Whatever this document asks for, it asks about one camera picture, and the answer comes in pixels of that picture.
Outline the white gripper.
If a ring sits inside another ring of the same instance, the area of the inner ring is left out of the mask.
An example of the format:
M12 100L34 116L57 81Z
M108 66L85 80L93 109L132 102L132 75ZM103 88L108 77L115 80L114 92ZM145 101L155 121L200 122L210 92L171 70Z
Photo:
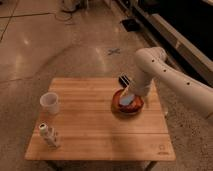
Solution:
M129 96L130 93L137 96L145 97L148 95L151 88L151 81L145 80L132 80L130 82L129 88L126 88L123 97Z

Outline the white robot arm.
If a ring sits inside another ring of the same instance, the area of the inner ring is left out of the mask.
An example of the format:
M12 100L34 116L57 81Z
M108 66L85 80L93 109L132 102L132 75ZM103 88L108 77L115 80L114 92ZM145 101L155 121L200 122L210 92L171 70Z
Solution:
M162 47L142 48L135 52L137 70L129 85L131 94L146 96L153 78L173 90L192 109L213 123L213 88L165 63L167 54Z

